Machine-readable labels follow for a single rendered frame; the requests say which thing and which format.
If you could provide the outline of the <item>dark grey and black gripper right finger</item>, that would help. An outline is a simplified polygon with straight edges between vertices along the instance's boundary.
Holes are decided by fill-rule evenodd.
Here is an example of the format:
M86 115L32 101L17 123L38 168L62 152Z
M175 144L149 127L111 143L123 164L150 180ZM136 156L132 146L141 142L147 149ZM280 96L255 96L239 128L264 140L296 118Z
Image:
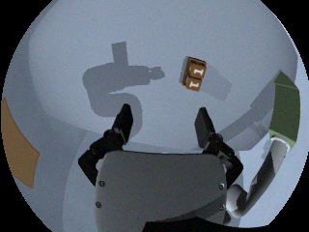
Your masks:
M243 170L242 163L238 157L235 156L234 150L223 142L223 137L215 132L214 126L205 107L199 108L194 126L197 134L198 145L200 148L204 149L203 153L218 155L225 165L227 169L225 175L228 189Z

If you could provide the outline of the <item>brown cube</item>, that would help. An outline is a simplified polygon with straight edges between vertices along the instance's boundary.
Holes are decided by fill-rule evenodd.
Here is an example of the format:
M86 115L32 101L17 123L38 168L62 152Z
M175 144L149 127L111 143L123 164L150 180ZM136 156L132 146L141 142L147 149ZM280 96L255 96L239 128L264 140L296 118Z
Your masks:
M198 92L201 84L202 84L201 78L190 76L189 73L187 74L186 81L185 81L186 89Z
M199 63L196 61L190 61L188 72L190 76L194 76L197 78L204 78L207 67L203 63Z

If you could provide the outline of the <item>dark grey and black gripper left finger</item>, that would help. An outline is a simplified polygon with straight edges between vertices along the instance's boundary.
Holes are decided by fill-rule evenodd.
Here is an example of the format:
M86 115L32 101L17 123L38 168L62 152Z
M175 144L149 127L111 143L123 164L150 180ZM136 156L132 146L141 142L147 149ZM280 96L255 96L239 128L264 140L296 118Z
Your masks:
M98 170L96 169L98 160L103 159L108 152L124 150L122 148L128 142L132 124L133 118L130 105L124 103L120 114L115 119L112 129L106 130L103 137L92 143L90 149L78 159L79 166L94 187L96 187L98 175Z

